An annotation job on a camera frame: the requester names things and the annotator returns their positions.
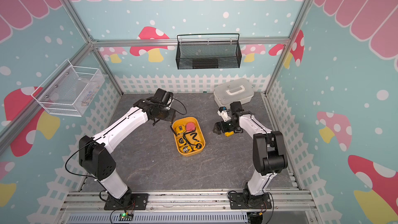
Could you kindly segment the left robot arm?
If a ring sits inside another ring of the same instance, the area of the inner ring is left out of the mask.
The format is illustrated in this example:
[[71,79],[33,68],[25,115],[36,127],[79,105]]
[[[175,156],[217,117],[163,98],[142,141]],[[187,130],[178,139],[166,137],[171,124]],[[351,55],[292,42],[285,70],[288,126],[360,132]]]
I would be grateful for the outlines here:
[[172,122],[176,114],[171,108],[173,100],[173,93],[157,89],[154,96],[135,102],[126,114],[105,130],[80,139],[79,165],[103,186],[112,200],[121,202],[131,198],[130,188],[117,173],[112,153],[128,135],[149,120]]

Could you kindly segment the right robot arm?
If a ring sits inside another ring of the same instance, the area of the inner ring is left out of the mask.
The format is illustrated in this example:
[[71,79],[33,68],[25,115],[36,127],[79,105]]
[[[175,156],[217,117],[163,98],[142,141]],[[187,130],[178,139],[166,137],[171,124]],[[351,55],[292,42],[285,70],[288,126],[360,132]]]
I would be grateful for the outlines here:
[[227,110],[220,109],[217,114],[222,121],[215,123],[213,129],[215,134],[229,136],[246,132],[252,138],[252,160],[255,171],[246,183],[243,195],[246,203],[261,199],[272,179],[288,166],[282,133],[267,128],[249,111],[234,112],[230,116]]

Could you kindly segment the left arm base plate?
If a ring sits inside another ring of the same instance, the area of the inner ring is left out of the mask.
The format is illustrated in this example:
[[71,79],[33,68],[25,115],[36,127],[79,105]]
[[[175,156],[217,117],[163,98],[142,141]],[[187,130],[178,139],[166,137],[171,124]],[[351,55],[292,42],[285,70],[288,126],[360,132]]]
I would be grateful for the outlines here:
[[107,197],[104,210],[145,210],[148,203],[148,198],[149,194],[132,194],[129,192],[126,193],[121,199],[116,199],[112,195],[109,195]]

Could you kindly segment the yellow storage tray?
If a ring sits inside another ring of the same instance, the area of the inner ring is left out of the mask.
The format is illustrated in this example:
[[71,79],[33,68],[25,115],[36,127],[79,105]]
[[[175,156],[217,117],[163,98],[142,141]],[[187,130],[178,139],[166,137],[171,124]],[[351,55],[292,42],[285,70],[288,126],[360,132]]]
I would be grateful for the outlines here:
[[[184,134],[180,134],[177,135],[175,132],[175,128],[179,125],[184,125],[186,126],[186,124],[188,122],[194,122],[196,125],[196,130],[194,132],[185,132]],[[172,125],[171,125],[171,129],[173,131],[174,134],[174,139],[175,139],[175,144],[177,147],[177,151],[184,157],[189,157],[189,156],[193,156],[196,155],[200,152],[203,151],[203,149],[206,146],[206,141],[205,138],[203,136],[202,130],[200,128],[199,122],[196,118],[194,117],[186,117],[186,118],[182,118],[179,120],[176,120]],[[193,149],[194,145],[197,142],[201,142],[203,144],[203,148],[200,150],[195,151]],[[182,153],[180,151],[180,148],[184,145],[190,145],[192,147],[192,151],[190,153]]]

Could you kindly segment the pink tape measure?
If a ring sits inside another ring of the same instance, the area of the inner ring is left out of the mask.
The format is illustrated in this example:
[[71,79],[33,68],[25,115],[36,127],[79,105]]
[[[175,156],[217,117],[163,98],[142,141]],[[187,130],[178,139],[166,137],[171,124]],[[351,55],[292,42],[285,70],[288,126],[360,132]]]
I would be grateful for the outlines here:
[[196,130],[196,125],[194,122],[188,122],[186,124],[186,132],[194,132]]

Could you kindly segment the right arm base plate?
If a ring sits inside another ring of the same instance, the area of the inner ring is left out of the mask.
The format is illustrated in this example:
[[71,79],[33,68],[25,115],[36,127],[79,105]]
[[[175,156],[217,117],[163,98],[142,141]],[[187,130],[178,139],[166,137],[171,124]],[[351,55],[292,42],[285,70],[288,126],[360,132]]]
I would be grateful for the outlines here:
[[253,196],[246,192],[230,191],[227,194],[231,209],[271,209],[272,201],[268,194]]

